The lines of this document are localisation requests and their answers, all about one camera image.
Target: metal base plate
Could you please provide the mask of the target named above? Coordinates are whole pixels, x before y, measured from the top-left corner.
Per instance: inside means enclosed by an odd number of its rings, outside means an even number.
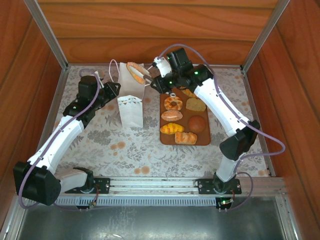
[[[242,190],[240,185],[240,180],[237,178],[233,178],[229,181],[230,188],[226,192],[217,192],[214,188],[214,180],[213,178],[200,178],[195,181],[198,191],[200,195],[207,195],[207,194],[223,194],[223,195],[230,195],[230,194],[241,194]]]
[[[110,178],[105,177],[95,177],[94,178],[95,185],[98,185],[99,194],[108,194],[110,189]],[[81,190],[80,187],[73,188],[69,191],[66,191],[65,194],[96,194],[97,188],[93,187],[88,190]]]

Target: metal floor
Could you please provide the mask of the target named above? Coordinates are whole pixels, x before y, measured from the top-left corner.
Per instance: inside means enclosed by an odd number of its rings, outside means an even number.
[[[70,212],[29,210],[19,240],[282,240],[274,197],[254,197],[227,213],[199,206],[110,206]]]

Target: white paper bag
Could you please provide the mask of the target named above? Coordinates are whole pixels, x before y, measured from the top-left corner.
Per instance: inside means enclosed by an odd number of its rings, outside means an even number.
[[[144,116],[142,100],[145,85],[138,83],[127,69],[126,63],[120,62],[118,83],[121,84],[117,101],[123,128],[143,128]]]

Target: donut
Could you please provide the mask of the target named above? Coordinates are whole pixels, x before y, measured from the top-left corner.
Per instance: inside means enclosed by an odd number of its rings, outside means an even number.
[[[164,100],[164,107],[167,110],[178,110],[178,111],[180,111],[182,109],[182,100],[178,96],[175,96],[175,97],[169,96]]]

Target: wooden wall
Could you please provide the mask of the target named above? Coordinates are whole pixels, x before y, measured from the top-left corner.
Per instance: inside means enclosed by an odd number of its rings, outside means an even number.
[[[15,194],[13,166],[36,151],[61,73],[23,0],[0,8],[0,227]]]
[[[241,65],[278,0],[39,0],[70,63],[150,63],[183,43]],[[195,63],[200,60],[190,53]]]
[[[308,240],[320,239],[319,16],[319,1],[291,0],[247,73],[262,128],[287,146],[272,163]]]

